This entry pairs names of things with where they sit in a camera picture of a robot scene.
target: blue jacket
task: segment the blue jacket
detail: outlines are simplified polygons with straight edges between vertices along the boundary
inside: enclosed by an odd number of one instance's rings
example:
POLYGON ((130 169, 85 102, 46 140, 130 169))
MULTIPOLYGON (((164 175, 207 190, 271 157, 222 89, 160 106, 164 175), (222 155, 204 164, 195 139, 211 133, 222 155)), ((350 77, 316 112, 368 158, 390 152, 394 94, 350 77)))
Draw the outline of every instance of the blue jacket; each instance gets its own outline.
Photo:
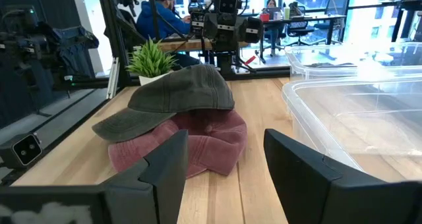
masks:
MULTIPOLYGON (((152 23, 152 10, 151 5, 147 1, 143 1, 141 3, 142 12, 138 17, 136 22, 136 29, 138 32, 148 39, 148 37, 155 38, 156 33, 154 30, 154 23, 152 23)), ((164 6, 160 3, 156 3, 157 12, 170 23, 174 28, 180 31, 182 34, 188 34, 190 29, 190 24, 184 23, 182 20, 177 18, 174 13, 164 8, 164 6)), ((174 34, 175 32, 166 23, 164 23, 160 18, 157 18, 158 21, 158 28, 160 29, 160 37, 161 39, 166 38, 174 34)))

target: person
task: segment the person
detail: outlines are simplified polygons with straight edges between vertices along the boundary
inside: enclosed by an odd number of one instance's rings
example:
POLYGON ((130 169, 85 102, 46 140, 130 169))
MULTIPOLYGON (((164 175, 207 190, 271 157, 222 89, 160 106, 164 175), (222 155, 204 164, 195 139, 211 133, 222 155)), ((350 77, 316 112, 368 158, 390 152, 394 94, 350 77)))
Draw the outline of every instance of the person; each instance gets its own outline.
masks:
MULTIPOLYGON (((277 7, 276 0, 268 0, 266 2, 266 7, 277 7)), ((268 26, 266 27, 271 40, 271 56, 274 56, 276 54, 276 43, 279 37, 283 34, 283 28, 284 24, 282 26, 275 25, 275 26, 268 26)))
MULTIPOLYGON (((182 34, 188 34, 190 31, 190 21, 191 16, 185 16, 180 19, 177 18, 175 13, 172 11, 175 6, 175 0, 155 0, 156 1, 156 10, 165 21, 170 23, 176 30, 182 34)), ((136 21, 136 29, 139 34, 145 38, 154 39, 156 37, 156 31, 154 28, 153 18, 152 18, 152 8, 150 2, 143 1, 141 3, 141 13, 136 21)), ((168 26, 164 21, 157 17, 158 30, 160 38, 164 39, 175 33, 175 30, 168 26)), ((182 55, 179 53, 172 53, 174 58, 177 59, 176 64, 180 67, 187 67, 191 65, 200 64, 199 59, 195 59, 188 55, 182 55)))

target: gray baseball cap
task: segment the gray baseball cap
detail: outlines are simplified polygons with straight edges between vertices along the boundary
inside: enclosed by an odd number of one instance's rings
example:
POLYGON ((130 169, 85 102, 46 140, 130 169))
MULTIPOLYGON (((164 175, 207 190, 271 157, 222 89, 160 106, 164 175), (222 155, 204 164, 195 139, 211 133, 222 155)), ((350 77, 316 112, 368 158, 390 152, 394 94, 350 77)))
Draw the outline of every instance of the gray baseball cap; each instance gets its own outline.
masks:
POLYGON ((170 73, 137 89, 127 108, 92 130, 105 140, 122 142, 147 133, 178 112, 233 109, 233 95, 212 65, 195 65, 170 73))

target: red baseball cap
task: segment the red baseball cap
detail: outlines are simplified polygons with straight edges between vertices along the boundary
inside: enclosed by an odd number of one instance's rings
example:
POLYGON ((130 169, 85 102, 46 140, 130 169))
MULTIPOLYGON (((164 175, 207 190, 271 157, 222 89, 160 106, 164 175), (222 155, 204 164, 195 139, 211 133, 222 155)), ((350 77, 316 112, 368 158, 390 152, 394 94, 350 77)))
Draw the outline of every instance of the red baseball cap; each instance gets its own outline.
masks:
POLYGON ((188 130, 187 178, 207 169, 229 175, 247 144, 247 126, 234 110, 196 109, 176 114, 150 132, 112 144, 109 157, 124 171, 179 130, 188 130))

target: clear plastic bin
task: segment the clear plastic bin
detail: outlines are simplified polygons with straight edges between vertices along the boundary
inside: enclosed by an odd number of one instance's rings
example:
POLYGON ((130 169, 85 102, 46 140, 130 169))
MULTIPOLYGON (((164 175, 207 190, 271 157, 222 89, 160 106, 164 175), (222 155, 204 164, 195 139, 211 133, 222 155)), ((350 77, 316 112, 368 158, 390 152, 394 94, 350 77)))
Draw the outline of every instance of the clear plastic bin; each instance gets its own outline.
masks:
POLYGON ((422 77, 290 82, 294 138, 387 182, 422 180, 422 77))
POLYGON ((422 73, 422 43, 291 47, 286 55, 292 81, 422 73))

